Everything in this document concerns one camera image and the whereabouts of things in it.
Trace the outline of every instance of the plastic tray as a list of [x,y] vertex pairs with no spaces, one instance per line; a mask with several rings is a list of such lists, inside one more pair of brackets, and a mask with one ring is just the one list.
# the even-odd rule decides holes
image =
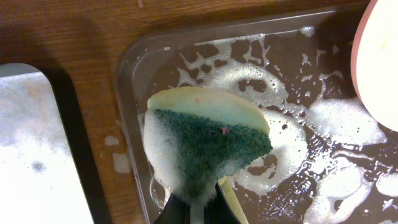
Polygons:
[[186,85],[235,93],[270,124],[273,153],[231,178],[249,223],[397,220],[398,134],[363,108],[349,72],[366,5],[152,35],[128,48],[116,91],[146,221],[160,212],[152,197],[164,197],[156,183],[150,190],[142,148],[146,101]]

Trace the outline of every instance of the pink speck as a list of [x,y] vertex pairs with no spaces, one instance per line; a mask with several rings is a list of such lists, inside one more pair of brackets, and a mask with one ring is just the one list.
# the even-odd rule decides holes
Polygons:
[[225,135],[226,134],[226,127],[222,127],[221,130],[223,132],[223,135]]

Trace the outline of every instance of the soapy water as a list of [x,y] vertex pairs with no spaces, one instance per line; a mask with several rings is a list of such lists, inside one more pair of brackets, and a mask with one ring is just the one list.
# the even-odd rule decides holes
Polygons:
[[[300,31],[308,37],[313,34],[311,28]],[[342,222],[366,199],[373,183],[364,179],[362,167],[358,167],[345,157],[332,157],[331,150],[327,150],[327,147],[338,143],[345,146],[385,143],[387,138],[379,129],[377,121],[363,108],[358,98],[345,100],[324,100],[322,98],[326,91],[325,79],[332,75],[343,78],[341,72],[334,71],[331,74],[319,76],[319,80],[322,81],[322,92],[317,96],[317,100],[309,108],[306,108],[303,105],[286,102],[289,94],[285,89],[285,84],[264,67],[253,63],[238,62],[231,58],[233,42],[237,40],[248,40],[250,43],[259,41],[262,47],[262,57],[255,58],[251,55],[251,45],[243,57],[246,61],[251,59],[258,63],[264,61],[264,65],[269,64],[266,54],[272,46],[265,47],[264,39],[265,34],[257,34],[196,44],[213,45],[219,53],[204,58],[197,52],[197,59],[194,62],[189,62],[180,54],[187,68],[189,70],[198,69],[199,74],[196,79],[193,79],[186,70],[178,68],[180,78],[177,87],[189,84],[224,90],[251,101],[255,105],[261,105],[264,117],[270,126],[269,137],[274,147],[271,154],[276,156],[279,162],[263,174],[253,175],[248,169],[263,166],[263,158],[260,157],[247,169],[231,177],[232,185],[238,184],[261,196],[276,188],[283,180],[304,170],[304,174],[318,181],[318,193],[304,216],[304,223]],[[317,51],[317,62],[318,58],[325,53],[321,50]],[[308,61],[307,55],[302,54],[302,56],[303,65],[306,63],[312,65]],[[216,67],[215,60],[227,61],[227,63],[222,67]],[[202,65],[210,66],[210,72],[203,72],[200,69]],[[283,75],[277,65],[274,67],[277,68],[279,75]],[[302,82],[311,78],[312,75],[302,77]],[[241,80],[262,80],[266,84],[266,88],[264,92],[260,92],[251,86],[246,86],[246,89],[241,91],[238,83]],[[305,93],[305,96],[310,96],[310,92]],[[286,129],[281,128],[283,124],[287,125]],[[326,141],[326,145],[319,147],[316,157],[308,157],[304,125],[311,129],[314,135],[320,136]],[[346,157],[357,155],[346,151],[341,151],[340,154],[344,154]],[[384,174],[376,186],[381,189],[382,193],[384,191],[386,195],[394,195],[387,185],[396,182],[396,176]],[[343,200],[343,203],[336,212],[333,206],[337,200]]]
[[398,222],[392,222],[391,220],[386,220],[386,221],[380,222],[380,224],[398,224]]

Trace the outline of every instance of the green scouring pad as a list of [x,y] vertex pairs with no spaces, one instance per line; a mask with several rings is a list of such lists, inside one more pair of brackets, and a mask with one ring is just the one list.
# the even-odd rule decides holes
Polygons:
[[145,152],[158,182],[191,206],[191,223],[203,216],[218,179],[272,149],[260,109],[225,91],[175,88],[147,104]]

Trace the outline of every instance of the wooden table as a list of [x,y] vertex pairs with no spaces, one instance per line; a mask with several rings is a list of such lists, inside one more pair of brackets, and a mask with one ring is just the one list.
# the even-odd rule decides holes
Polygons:
[[[355,1],[2,0],[0,63],[57,65],[70,74],[114,223],[145,223],[134,178],[113,166],[112,153],[126,152],[111,82],[123,49],[154,31]],[[120,144],[107,146],[106,136]]]

